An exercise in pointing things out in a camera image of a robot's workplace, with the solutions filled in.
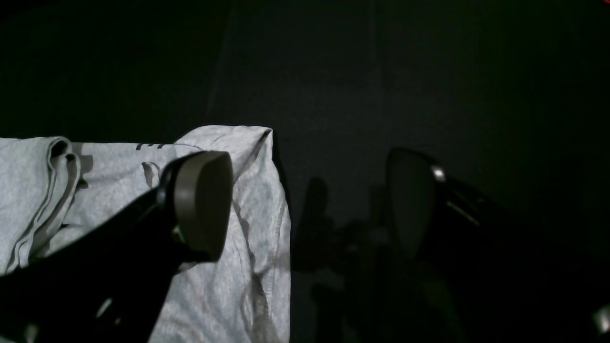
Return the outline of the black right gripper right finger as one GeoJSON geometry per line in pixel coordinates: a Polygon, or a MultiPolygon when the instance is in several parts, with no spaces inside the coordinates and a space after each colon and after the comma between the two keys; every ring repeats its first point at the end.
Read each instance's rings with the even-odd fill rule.
{"type": "Polygon", "coordinates": [[[440,274],[473,343],[607,343],[609,265],[527,237],[434,159],[394,147],[390,223],[405,257],[440,274]]]}

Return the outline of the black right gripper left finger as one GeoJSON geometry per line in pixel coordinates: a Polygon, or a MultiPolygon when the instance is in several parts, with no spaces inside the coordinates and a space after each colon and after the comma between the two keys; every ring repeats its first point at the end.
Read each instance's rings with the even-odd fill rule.
{"type": "Polygon", "coordinates": [[[174,160],[101,226],[1,278],[2,340],[145,343],[179,267],[220,259],[232,194],[227,152],[174,160]]]}

